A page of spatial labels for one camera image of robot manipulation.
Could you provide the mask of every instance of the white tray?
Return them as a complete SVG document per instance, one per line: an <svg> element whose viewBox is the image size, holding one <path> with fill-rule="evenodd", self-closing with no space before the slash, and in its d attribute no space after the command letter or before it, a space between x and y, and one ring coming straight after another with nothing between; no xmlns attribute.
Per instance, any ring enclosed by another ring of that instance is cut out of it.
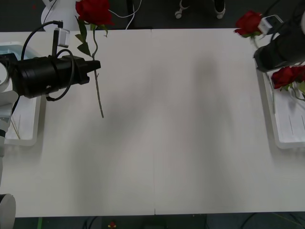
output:
<svg viewBox="0 0 305 229"><path fill-rule="evenodd" d="M3 52L14 53L18 60L20 60L23 44L20 42L6 42L0 43L0 54ZM25 52L25 59L40 56L33 49L27 47ZM18 139L16 132L13 129L12 123L5 135L5 144L32 146L36 143L37 128L40 109L40 97L28 99L21 96L12 116L11 122L15 123L20 139Z"/></svg>
<svg viewBox="0 0 305 229"><path fill-rule="evenodd" d="M291 89L275 89L273 107L272 87L266 75L259 77L264 78L276 145L282 149L305 147L305 102L295 99Z"/></svg>

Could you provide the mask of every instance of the artificial rose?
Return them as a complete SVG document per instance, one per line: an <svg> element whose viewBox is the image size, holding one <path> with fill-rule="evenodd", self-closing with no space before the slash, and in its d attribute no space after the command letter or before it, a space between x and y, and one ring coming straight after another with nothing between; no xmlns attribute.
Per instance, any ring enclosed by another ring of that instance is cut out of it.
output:
<svg viewBox="0 0 305 229"><path fill-rule="evenodd" d="M280 88L286 86L297 78L299 75L299 69L285 67L280 69L279 71L272 74L272 81L274 83L274 88Z"/></svg>
<svg viewBox="0 0 305 229"><path fill-rule="evenodd" d="M240 29L235 30L235 32L243 37L260 35L262 32L258 29L258 25L261 19L260 13L249 11L237 21L236 27Z"/></svg>
<svg viewBox="0 0 305 229"><path fill-rule="evenodd" d="M79 19L95 25L110 25L111 14L108 0L81 0L75 3Z"/></svg>

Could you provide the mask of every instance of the white table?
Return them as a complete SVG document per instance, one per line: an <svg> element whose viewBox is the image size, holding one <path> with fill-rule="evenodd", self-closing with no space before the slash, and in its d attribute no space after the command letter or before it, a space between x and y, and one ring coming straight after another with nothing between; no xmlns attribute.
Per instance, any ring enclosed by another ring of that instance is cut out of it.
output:
<svg viewBox="0 0 305 229"><path fill-rule="evenodd" d="M47 55L51 40L30 46ZM42 105L37 144L6 148L0 191L17 217L304 211L305 156L275 146L249 40L231 29L97 40L105 118L94 80Z"/></svg>

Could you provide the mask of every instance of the cable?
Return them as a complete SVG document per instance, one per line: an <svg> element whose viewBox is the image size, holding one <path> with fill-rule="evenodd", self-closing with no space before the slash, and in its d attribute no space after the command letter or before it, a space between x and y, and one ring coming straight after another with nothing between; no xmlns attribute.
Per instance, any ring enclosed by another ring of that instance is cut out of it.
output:
<svg viewBox="0 0 305 229"><path fill-rule="evenodd" d="M57 25L59 28L62 28L63 27L63 23L62 21L49 21L47 23L43 23L40 27L38 27L37 29L35 29L33 32L31 32L28 36L28 38L26 39L24 45L23 45L23 48L22 48L22 52L21 52L21 60L24 59L24 54L25 54L25 49L30 41L30 39L32 38L32 36L37 32L39 31L40 29L42 29L43 27L45 27L46 25L51 25L51 24L55 24Z"/></svg>
<svg viewBox="0 0 305 229"><path fill-rule="evenodd" d="M269 6L269 8L265 11L265 13L263 13L263 16L262 16L262 17L268 16L269 11L270 11L276 4L278 4L280 1L281 1L281 0L275 0L275 2L274 2L271 6Z"/></svg>
<svg viewBox="0 0 305 229"><path fill-rule="evenodd" d="M26 49L26 47L27 47L27 45L28 45L30 39L32 38L32 36L33 36L37 31L39 31L40 29L42 29L43 27L45 27L46 25L51 25L51 24L55 24L55 25L57 25L59 28L62 28L62 27L63 27L62 21L49 21L49 22L47 22L47 23L43 23L41 26L39 26L37 29L35 29L33 32L31 32L31 33L29 34L29 36L27 37L27 39L26 39L26 41L25 41L25 43L24 43L24 45L23 45L23 48L22 48L22 52L21 52L21 60L22 60L22 61L24 60L25 49ZM13 106L13 109L12 109L12 112L11 112L12 115L13 115L13 113L14 113L16 107L17 107L17 104L18 104L19 99L20 99L20 96L18 96L18 99L16 100L16 102L15 102L15 104L14 104L14 106Z"/></svg>
<svg viewBox="0 0 305 229"><path fill-rule="evenodd" d="M47 16L44 18L43 23L45 23L45 22L46 22L46 19L47 19L47 17L48 17L48 15L49 15L49 13L51 12L51 10L52 10L52 8L53 8L53 6L55 5L55 3L56 3L56 2L57 2L57 0L55 0L55 1L54 1L54 3L52 4L51 8L49 9L49 12L47 13Z"/></svg>
<svg viewBox="0 0 305 229"><path fill-rule="evenodd" d="M135 16L135 12L134 12L134 5L132 5L132 8L133 8L133 17L132 17L132 19L130 20L130 22L128 23L128 25L127 25L127 27L126 27L126 29L125 29L125 30L127 30L127 29L128 29L129 25L131 24L131 22L133 21L134 16Z"/></svg>
<svg viewBox="0 0 305 229"><path fill-rule="evenodd" d="M115 12L113 12L113 11L111 11L111 10L108 10L108 11L111 12L111 13L113 13L115 16L117 16L117 17L119 17L119 18L128 18L128 17L134 15L136 12L138 12L138 10L139 10L141 4L142 4L142 0L140 0L140 4L139 4L138 9L137 9L136 11L133 10L133 13L130 14L130 15L128 15L128 16L123 16L123 17L122 17L122 16L120 16L120 15L117 15Z"/></svg>
<svg viewBox="0 0 305 229"><path fill-rule="evenodd" d="M95 217L93 218L93 220L92 220L91 223L89 224L88 229L91 229L91 226L92 226L93 222L94 222L96 219L97 219L97 216L95 216Z"/></svg>
<svg viewBox="0 0 305 229"><path fill-rule="evenodd" d="M296 218L296 216L294 216L293 214L289 214L298 224L302 225L302 223Z"/></svg>
<svg viewBox="0 0 305 229"><path fill-rule="evenodd" d="M66 87L66 90L60 95L58 96L57 98L51 98L50 96L47 96L47 101L57 101L57 100L60 100L62 97L64 97L66 95L66 93L68 92L68 90L70 89L71 85L72 85L72 82L73 82L73 79L74 79L74 70L75 70L75 63L74 63L74 57L73 57L73 54L72 52L69 50L69 49L62 49L60 50L57 54L56 54L56 57L58 57L60 54L62 54L63 52L68 52L70 54L70 57L71 57L71 67L72 67L72 70L71 70L71 77L70 77L70 81L68 83L68 86Z"/></svg>
<svg viewBox="0 0 305 229"><path fill-rule="evenodd" d="M257 213L252 213L244 222L243 224L240 226L240 229L243 229L244 226L246 225L246 223Z"/></svg>

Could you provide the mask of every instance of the gray floor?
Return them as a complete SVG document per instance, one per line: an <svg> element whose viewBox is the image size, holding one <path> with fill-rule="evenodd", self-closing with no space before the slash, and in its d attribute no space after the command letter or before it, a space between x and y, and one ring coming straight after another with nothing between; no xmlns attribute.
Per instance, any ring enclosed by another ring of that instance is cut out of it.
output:
<svg viewBox="0 0 305 229"><path fill-rule="evenodd" d="M204 215L174 215L174 216L121 216L98 217L91 229L107 229L111 221L115 221L116 229L142 229L144 225L160 225L168 229L239 229L251 213L237 214L210 214L208 215L208 227L204 226ZM293 218L288 213L279 213L289 220ZM294 213L304 217L304 213ZM43 218L42 229L82 229L87 217L62 217ZM14 229L37 228L37 218L16 219ZM273 213L258 213L254 215L243 229L301 229L286 219Z"/></svg>
<svg viewBox="0 0 305 229"><path fill-rule="evenodd" d="M215 18L211 0L197 0L183 17L177 20L174 13L179 9L180 0L142 0L142 6L134 19L134 27L153 29L190 29L190 28L233 28L237 19L248 10L264 12L274 0L226 0L226 14L222 20ZM134 0L137 8L140 0ZM289 19L292 10L299 0L281 0L272 13L283 20ZM126 0L110 0L111 9L120 15L127 15ZM32 31L40 23L44 8L42 0L2 0L0 3L0 32ZM110 29L123 29L129 19L113 17L115 26ZM296 213L305 218L304 213ZM237 229L250 213L211 214L208 216L210 229ZM292 219L288 213L281 216ZM82 228L87 217L43 218L43 229ZM204 215L180 216L129 216L99 217L92 229L106 229L111 220L116 220L117 229L140 229L146 222L165 223L170 229L203 229ZM16 219L15 229L37 228L37 218ZM247 229L294 229L301 228L272 213L259 213L251 218L244 228Z"/></svg>
<svg viewBox="0 0 305 229"><path fill-rule="evenodd" d="M140 10L134 18L135 28L191 29L191 28L233 28L235 22L248 10L264 12L274 0L226 0L226 13L222 20L214 14L212 0L196 0L177 20L174 16L180 0L142 0ZM140 0L134 0L137 8ZM299 0L281 0L272 13L283 20L289 19ZM119 15L127 15L126 0L110 0L111 9ZM41 25L42 0L2 0L0 3L0 32L32 31ZM115 26L123 29L130 18L113 16Z"/></svg>

